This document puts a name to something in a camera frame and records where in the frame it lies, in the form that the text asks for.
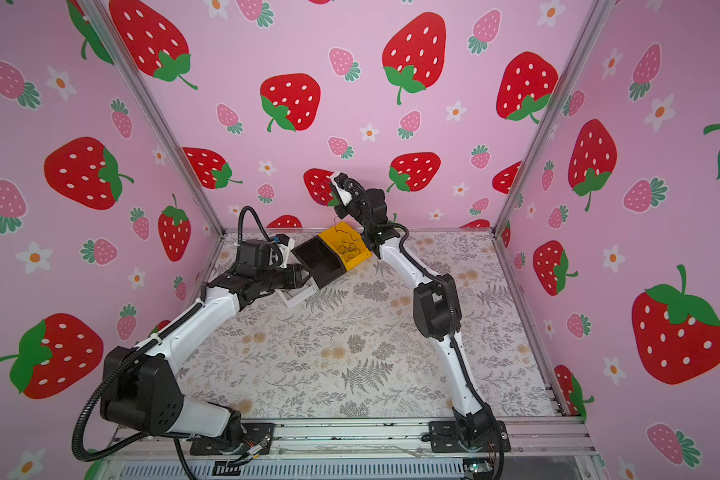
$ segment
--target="pink wall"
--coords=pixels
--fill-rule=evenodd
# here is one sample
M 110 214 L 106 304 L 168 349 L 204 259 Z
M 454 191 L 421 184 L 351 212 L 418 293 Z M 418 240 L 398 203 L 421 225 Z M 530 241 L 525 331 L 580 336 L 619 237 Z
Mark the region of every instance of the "pink wall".
M 563 5 L 555 0 L 545 3 L 542 12 L 541 2 L 510 0 L 490 4 L 477 0 L 274 0 L 265 2 L 266 6 L 242 2 L 261 5 L 259 11 L 241 10 L 240 2 L 227 0 L 218 2 L 220 9 L 210 0 L 149 0 L 149 6 L 143 8 L 137 3 L 112 0 L 110 13 L 182 146 L 210 150 L 191 152 L 192 158 L 206 153 L 230 165 L 232 182 L 206 190 L 222 221 L 230 227 L 236 225 L 232 207 L 246 204 L 255 206 L 266 224 L 290 214 L 303 226 L 332 225 L 333 211 L 312 201 L 315 191 L 308 190 L 304 181 L 305 173 L 313 168 L 345 171 L 365 187 L 392 186 L 387 196 L 390 216 L 397 214 L 409 226 L 461 226 L 478 219 L 494 222 L 507 197 L 493 187 L 494 178 L 499 182 L 504 170 L 514 175 L 512 166 L 522 158 L 536 127 L 525 112 L 517 121 L 502 116 L 509 115 L 526 96 L 534 94 L 540 99 L 551 91 L 557 77 L 554 70 L 563 68 L 590 6 L 589 0 L 564 0 Z M 162 18 L 156 17 L 152 8 Z M 137 9 L 145 16 L 139 16 Z M 493 10 L 497 12 L 476 25 Z M 403 34 L 388 45 L 406 24 L 426 12 L 434 14 L 426 14 L 411 27 L 411 40 Z M 493 36 L 496 22 L 498 34 Z M 427 27 L 431 30 L 425 34 Z M 472 41 L 474 54 L 470 49 L 473 27 L 478 33 Z M 479 38 L 486 40 L 487 50 L 477 45 Z M 155 72 L 161 49 L 168 51 L 170 59 Z M 524 52 L 540 58 L 523 56 L 517 65 L 509 66 Z M 187 53 L 191 57 L 175 61 Z M 382 54 L 387 66 L 392 67 L 393 81 L 405 87 L 400 105 L 396 102 L 400 87 L 388 80 Z M 417 69 L 411 84 L 395 73 L 397 66 L 406 64 L 408 54 L 412 55 L 409 63 Z M 358 64 L 358 78 L 355 70 L 348 70 L 353 62 Z M 535 71 L 528 71 L 528 64 L 534 62 Z M 518 67 L 523 68 L 521 75 L 515 73 Z M 508 80 L 514 82 L 511 93 L 506 90 L 507 82 L 502 82 L 505 69 Z M 309 78 L 268 81 L 287 74 L 307 74 Z M 308 90 L 279 94 L 302 85 Z M 286 105 L 283 115 L 291 109 L 283 119 L 286 121 L 280 123 L 295 130 L 275 122 L 272 131 L 267 131 L 272 116 L 262 108 L 262 86 L 270 97 L 267 103 L 272 112 L 282 104 Z M 421 87 L 426 90 L 409 93 Z M 319 95 L 310 94 L 318 90 Z M 516 92 L 522 99 L 518 100 Z M 310 110 L 309 105 L 317 103 L 317 109 Z M 219 104 L 225 106 L 223 123 L 217 115 Z M 456 118 L 452 118 L 454 110 L 461 112 Z M 540 118 L 542 114 L 538 111 L 534 116 Z M 398 135 L 401 122 L 413 131 L 413 137 L 404 140 Z M 237 123 L 242 124 L 242 131 L 240 126 L 235 127 Z M 333 147 L 329 146 L 331 138 L 336 138 L 331 142 Z M 488 156 L 480 152 L 474 154 L 478 158 L 472 162 L 472 152 L 479 145 L 489 150 L 487 163 Z M 352 148 L 351 158 L 342 157 L 347 147 Z M 400 171 L 419 170 L 414 159 L 420 158 L 416 161 L 430 160 L 430 165 L 440 162 L 436 174 L 427 176 L 428 170 L 422 170 L 407 183 L 397 179 L 411 192 L 393 186 L 389 176 L 393 159 L 423 152 L 432 152 L 437 158 L 410 155 L 403 158 L 406 168 Z M 199 167 L 199 176 L 210 181 L 209 187 L 215 187 L 216 178 L 206 172 L 209 165 Z M 272 202 L 263 203 L 269 199 L 259 192 L 264 185 L 275 193 Z M 454 195 L 460 186 L 468 190 Z M 488 199 L 488 205 L 484 206 L 486 202 L 481 199 Z M 472 215 L 470 209 L 476 203 L 478 208 Z
M 720 2 L 661 3 L 615 6 L 576 85 L 584 103 L 559 118 L 510 219 L 508 251 L 610 477 L 720 479 L 720 130 L 704 135 L 720 124 Z M 586 168 L 599 175 L 582 183 Z M 561 247 L 578 273 L 562 290 Z
M 70 437 L 101 378 L 102 353 L 131 346 L 159 321 L 173 319 L 186 304 L 176 297 L 174 278 L 182 276 L 192 291 L 214 243 L 203 235 L 205 220 L 171 163 L 156 162 L 157 139 L 120 73 L 89 44 L 84 60 L 83 43 L 65 2 L 0 2 L 0 60 L 12 65 L 0 64 L 0 91 L 5 93 L 0 93 L 0 179 L 10 181 L 0 183 L 0 216 L 10 217 L 0 218 L 6 226 L 0 234 L 0 357 L 21 353 L 0 362 L 0 478 L 25 478 L 18 475 L 22 468 L 32 478 L 84 476 L 89 465 L 74 460 Z M 11 77 L 19 82 L 9 83 Z M 22 108 L 16 99 L 33 96 L 25 82 L 39 94 L 35 109 Z M 127 118 L 118 115 L 128 138 L 112 119 L 110 104 L 116 98 L 128 109 Z M 58 151 L 78 138 L 92 140 Z M 106 166 L 110 176 L 99 168 L 101 145 L 120 173 L 135 180 L 123 179 L 117 202 L 111 201 L 112 180 L 118 178 L 111 177 L 111 160 Z M 23 202 L 13 197 L 16 188 Z M 172 194 L 192 225 L 186 252 L 176 262 L 158 238 L 158 219 L 173 205 Z M 146 230 L 145 220 L 136 227 L 141 236 L 148 234 L 145 240 L 131 222 L 135 207 L 149 221 Z M 106 261 L 106 249 L 99 250 L 89 264 L 80 251 L 88 239 L 99 238 L 116 247 L 116 257 Z M 135 268 L 146 274 L 140 274 L 143 285 L 134 287 Z M 120 312 L 129 304 L 135 320 L 125 318 L 118 331 Z M 19 351 L 22 338 L 26 344 Z M 104 447 L 113 430 L 94 415 L 86 445 Z

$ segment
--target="white flower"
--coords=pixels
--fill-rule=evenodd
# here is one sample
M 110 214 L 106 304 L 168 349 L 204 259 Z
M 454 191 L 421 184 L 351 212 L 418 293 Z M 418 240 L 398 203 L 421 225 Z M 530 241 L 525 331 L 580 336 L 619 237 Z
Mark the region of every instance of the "white flower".
M 24 271 L 29 275 L 38 268 L 40 270 L 50 270 L 48 259 L 53 252 L 54 251 L 49 248 L 41 250 L 38 242 L 31 241 L 29 242 L 29 250 L 26 252 L 19 252 L 16 254 L 16 258 L 22 262 L 26 262 L 24 265 Z
M 552 326 L 552 320 L 545 320 L 545 321 L 544 321 L 544 331 L 547 332 L 547 335 L 549 335 L 550 338 L 552 338 L 552 336 L 553 336 L 554 333 L 555 333 L 555 329 L 554 329 L 554 327 Z
M 27 480 L 30 475 L 35 475 L 43 471 L 43 455 L 45 448 L 37 453 L 24 452 L 21 454 L 19 466 L 10 471 L 6 478 L 16 478 L 17 480 Z
M 614 271 L 614 273 L 619 271 L 619 264 L 623 264 L 624 255 L 619 255 L 619 246 L 614 245 L 614 248 L 608 250 L 607 248 L 603 248 L 603 255 L 605 255 L 605 261 L 603 262 L 603 268 L 610 267 L 611 270 Z
M 131 288 L 135 290 L 139 286 L 144 286 L 144 278 L 146 278 L 146 272 L 139 270 L 139 267 L 135 266 L 134 272 L 128 275 Z
M 277 172 L 277 168 L 274 168 L 272 166 L 271 161 L 267 161 L 267 162 L 259 161 L 259 171 L 264 172 L 267 175 L 267 177 L 271 177 L 272 172 Z
M 565 5 L 560 5 L 560 0 L 552 0 L 549 3 L 542 3 L 539 5 L 539 10 L 541 10 L 541 16 L 539 17 L 539 21 L 536 22 L 536 25 L 538 26 L 546 23 L 550 26 L 550 28 L 552 28 L 557 15 L 565 12 Z
M 653 124 L 653 131 L 659 131 L 664 120 L 669 120 L 675 117 L 675 111 L 670 108 L 672 107 L 672 101 L 674 100 L 675 94 L 670 94 L 670 96 L 665 98 L 664 101 L 655 98 L 650 105 L 652 111 L 648 114 L 646 119 L 643 120 L 643 123 Z
M 448 106 L 445 108 L 445 111 L 448 112 L 448 116 L 445 118 L 445 120 L 456 120 L 461 121 L 461 114 L 467 111 L 466 107 L 461 106 L 461 100 L 456 101 L 456 103 Z
M 362 134 L 363 141 L 376 141 L 376 135 L 378 135 L 378 130 L 375 129 L 373 125 L 368 124 L 367 127 L 360 129 L 360 133 Z
M 610 56 L 603 60 L 603 78 L 608 76 L 613 77 L 616 74 L 616 65 L 621 62 L 621 58 L 623 56 L 624 54 L 617 52 L 616 47 L 614 47 L 614 50 L 610 53 Z
M 155 164 L 163 165 L 163 167 L 166 166 L 166 155 L 163 152 L 162 148 L 157 147 L 156 149 L 152 150 L 152 155 L 155 156 Z
M 76 94 L 77 90 L 70 83 L 70 75 L 67 72 L 56 72 L 56 69 L 48 65 L 48 81 L 45 82 L 49 87 L 58 90 L 59 95 L 64 100 L 69 100 L 71 94 Z
M 619 457 L 619 476 L 624 480 L 640 480 L 635 475 L 635 464 L 632 462 L 624 462 L 622 457 Z
M 225 7 L 230 4 L 230 0 L 202 0 L 202 3 L 208 5 L 208 15 L 211 18 L 220 16 L 226 20 Z
M 459 185 L 454 186 L 454 195 L 461 195 L 461 197 L 464 196 L 464 192 L 469 190 L 469 187 L 464 186 L 464 182 L 461 182 Z
M 653 7 L 653 11 L 658 12 L 663 2 L 664 0 L 648 0 L 648 3 L 646 4 L 646 9 Z
M 619 359 L 613 358 L 612 360 L 604 356 L 605 368 L 603 369 L 603 375 L 609 376 L 611 380 L 614 380 L 614 385 L 619 385 L 619 379 L 626 377 L 624 370 L 619 368 Z

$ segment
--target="strawberry wallpaper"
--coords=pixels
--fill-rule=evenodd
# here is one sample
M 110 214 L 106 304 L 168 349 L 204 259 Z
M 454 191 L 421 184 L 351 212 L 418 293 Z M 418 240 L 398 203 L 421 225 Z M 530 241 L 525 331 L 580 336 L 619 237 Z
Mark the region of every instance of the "strawberry wallpaper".
M 610 478 L 720 479 L 720 2 L 619 2 L 561 113 L 502 238 L 565 400 Z
M 206 227 L 77 2 L 0 2 L 0 478 L 95 468 L 102 359 L 182 311 Z
M 338 170 L 408 226 L 495 223 L 589 7 L 109 2 L 229 228 L 247 204 L 265 224 L 333 225 Z

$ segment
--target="floral patterned surface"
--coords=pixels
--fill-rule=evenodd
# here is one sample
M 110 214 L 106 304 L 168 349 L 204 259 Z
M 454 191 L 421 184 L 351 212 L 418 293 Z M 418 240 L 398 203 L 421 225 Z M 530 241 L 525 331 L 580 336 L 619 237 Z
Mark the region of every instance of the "floral patterned surface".
M 233 262 L 233 241 L 214 275 Z M 494 413 L 553 415 L 490 236 L 422 232 L 406 245 L 456 279 L 464 347 Z M 278 296 L 254 302 L 176 376 L 185 394 L 247 418 L 451 416 L 451 390 L 411 304 L 411 290 L 374 256 L 291 310 Z

